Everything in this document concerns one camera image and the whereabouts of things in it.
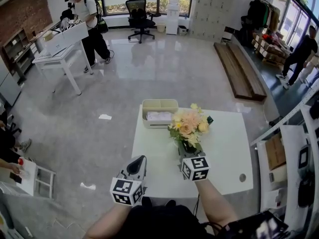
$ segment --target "cardboard box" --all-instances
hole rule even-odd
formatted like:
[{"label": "cardboard box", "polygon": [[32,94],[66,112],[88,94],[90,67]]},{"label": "cardboard box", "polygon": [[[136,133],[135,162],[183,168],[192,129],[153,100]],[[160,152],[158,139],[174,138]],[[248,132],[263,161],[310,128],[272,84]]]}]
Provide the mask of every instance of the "cardboard box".
[{"label": "cardboard box", "polygon": [[89,36],[86,23],[78,24],[62,33],[54,36],[53,39],[45,42],[46,50],[54,56],[61,50],[71,46],[72,44],[81,41],[85,37]]},{"label": "cardboard box", "polygon": [[286,163],[286,155],[281,134],[278,133],[266,141],[269,170],[273,170]]}]

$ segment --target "table leg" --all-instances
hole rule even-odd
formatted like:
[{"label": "table leg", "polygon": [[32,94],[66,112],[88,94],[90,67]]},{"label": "table leg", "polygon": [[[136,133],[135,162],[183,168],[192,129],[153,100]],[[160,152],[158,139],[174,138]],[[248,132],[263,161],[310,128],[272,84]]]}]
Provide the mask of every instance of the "table leg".
[{"label": "table leg", "polygon": [[65,71],[67,77],[69,78],[69,81],[71,82],[71,84],[72,84],[72,86],[73,86],[75,92],[76,92],[78,95],[81,95],[82,92],[80,91],[78,85],[76,84],[76,82],[75,82],[75,80],[74,80],[74,78],[73,78],[73,76],[72,76],[72,74],[71,74],[71,72],[70,72],[70,69],[69,69],[68,65],[66,64],[65,60],[62,60],[61,63],[62,63],[63,69],[64,69],[64,71]]},{"label": "table leg", "polygon": [[89,60],[88,60],[88,58],[86,56],[82,41],[80,41],[80,45],[81,45],[82,53],[83,53],[83,56],[84,56],[84,59],[85,59],[85,63],[87,65],[88,69],[89,69],[89,72],[90,72],[90,74],[93,74],[93,71],[92,71],[92,68],[90,66]]},{"label": "table leg", "polygon": [[45,75],[45,73],[42,71],[40,65],[35,64],[35,66],[36,66],[36,68],[38,69],[40,75],[41,75],[43,78],[45,78],[45,79],[47,80],[47,82],[49,83],[49,86],[52,87],[52,89],[53,89],[52,93],[54,93],[54,92],[55,92],[55,86],[49,81],[49,79],[47,78],[47,76]]}]

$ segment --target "black backpack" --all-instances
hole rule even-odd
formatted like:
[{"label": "black backpack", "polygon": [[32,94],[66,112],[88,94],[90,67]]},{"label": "black backpack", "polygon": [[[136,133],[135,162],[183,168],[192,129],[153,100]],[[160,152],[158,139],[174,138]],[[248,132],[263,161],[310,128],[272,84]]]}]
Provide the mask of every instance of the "black backpack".
[{"label": "black backpack", "polygon": [[106,33],[109,31],[109,28],[105,22],[105,20],[102,18],[102,8],[97,0],[94,0],[96,4],[96,18],[98,19],[97,28],[101,33]]}]

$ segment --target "floor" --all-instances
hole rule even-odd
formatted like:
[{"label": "floor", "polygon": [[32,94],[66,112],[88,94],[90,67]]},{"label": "floor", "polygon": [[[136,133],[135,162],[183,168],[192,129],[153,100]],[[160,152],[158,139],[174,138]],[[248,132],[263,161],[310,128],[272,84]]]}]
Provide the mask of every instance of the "floor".
[{"label": "floor", "polygon": [[[3,197],[23,234],[27,226],[38,239],[78,239],[112,207],[110,183],[131,157],[144,99],[176,99],[180,107],[197,103],[203,109],[240,112],[249,141],[265,131],[263,106],[233,97],[213,43],[156,32],[155,40],[144,37],[138,44],[137,39],[127,40],[131,33],[121,29],[105,34],[115,56],[110,64],[95,66],[93,75],[83,74],[83,64],[72,70],[82,90],[80,96],[60,71],[55,72],[60,79],[54,94],[35,68],[27,74],[12,113],[22,128],[20,139],[33,139],[27,155],[57,174],[53,202]],[[98,119],[100,114],[112,119]],[[257,213],[260,207],[254,150],[251,156],[254,189],[226,196],[241,218]],[[95,190],[81,183],[94,184]],[[177,201],[191,210],[195,202]],[[198,217],[204,220],[201,206]]]},{"label": "floor", "polygon": [[[276,78],[276,74],[280,74],[282,70],[276,66],[263,63],[262,57],[259,56],[260,54],[255,53],[254,48],[244,47],[244,49],[259,69],[270,89],[280,116],[286,116],[303,99],[308,87],[297,79],[289,90],[285,90],[281,82]],[[292,71],[288,72],[289,77],[292,76],[292,74]]]}]

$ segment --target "white t-shirt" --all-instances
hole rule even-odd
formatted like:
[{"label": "white t-shirt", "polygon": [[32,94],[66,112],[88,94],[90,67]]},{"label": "white t-shirt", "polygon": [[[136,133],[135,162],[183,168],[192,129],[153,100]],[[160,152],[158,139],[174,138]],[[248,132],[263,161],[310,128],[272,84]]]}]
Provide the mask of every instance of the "white t-shirt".
[{"label": "white t-shirt", "polygon": [[[82,20],[83,22],[87,19],[89,15],[95,14],[96,11],[96,3],[94,0],[86,0],[86,5],[84,3],[84,0],[81,0],[79,2],[76,2],[75,9],[73,11],[73,14],[78,15],[78,18]],[[96,27],[98,23],[98,19],[95,17],[94,20],[87,23],[88,30],[91,28]]]}]

